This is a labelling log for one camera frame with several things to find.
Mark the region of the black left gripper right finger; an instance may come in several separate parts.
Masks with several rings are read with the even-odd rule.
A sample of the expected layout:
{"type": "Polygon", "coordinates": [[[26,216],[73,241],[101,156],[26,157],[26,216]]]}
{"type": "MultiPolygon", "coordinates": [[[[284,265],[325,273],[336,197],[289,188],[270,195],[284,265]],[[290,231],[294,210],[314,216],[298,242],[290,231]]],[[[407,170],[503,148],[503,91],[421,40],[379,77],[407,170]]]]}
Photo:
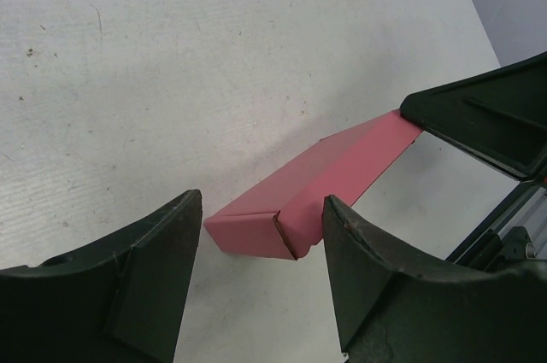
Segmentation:
{"type": "Polygon", "coordinates": [[[482,272],[440,260],[335,196],[322,227],[341,349],[351,362],[543,362],[546,265],[482,272]]]}

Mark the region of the pink cardboard box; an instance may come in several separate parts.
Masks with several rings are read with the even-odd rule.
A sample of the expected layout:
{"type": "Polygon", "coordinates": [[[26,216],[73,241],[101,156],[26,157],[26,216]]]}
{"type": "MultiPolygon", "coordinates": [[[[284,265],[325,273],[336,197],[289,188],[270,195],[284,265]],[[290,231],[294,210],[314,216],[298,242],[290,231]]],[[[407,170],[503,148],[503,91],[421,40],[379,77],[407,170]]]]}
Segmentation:
{"type": "Polygon", "coordinates": [[[323,237],[325,197],[353,205],[421,133],[394,110],[323,138],[204,226],[226,253],[303,258],[323,237]]]}

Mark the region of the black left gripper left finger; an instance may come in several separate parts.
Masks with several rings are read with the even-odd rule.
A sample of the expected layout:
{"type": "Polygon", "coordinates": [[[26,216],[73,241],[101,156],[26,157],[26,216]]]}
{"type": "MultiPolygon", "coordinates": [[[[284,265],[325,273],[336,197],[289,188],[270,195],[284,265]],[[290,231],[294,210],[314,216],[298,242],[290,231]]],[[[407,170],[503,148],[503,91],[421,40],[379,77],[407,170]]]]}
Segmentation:
{"type": "Polygon", "coordinates": [[[2,270],[2,361],[172,361],[201,225],[201,192],[188,190],[83,247],[2,270]]]}

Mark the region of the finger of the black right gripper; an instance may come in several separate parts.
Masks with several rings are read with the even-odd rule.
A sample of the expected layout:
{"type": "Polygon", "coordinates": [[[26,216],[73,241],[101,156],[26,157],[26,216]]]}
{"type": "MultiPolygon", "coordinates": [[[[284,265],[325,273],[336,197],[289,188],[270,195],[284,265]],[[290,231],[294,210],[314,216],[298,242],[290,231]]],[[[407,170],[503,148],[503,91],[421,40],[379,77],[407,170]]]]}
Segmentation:
{"type": "Polygon", "coordinates": [[[546,55],[405,97],[401,116],[513,179],[546,179],[546,55]]]}

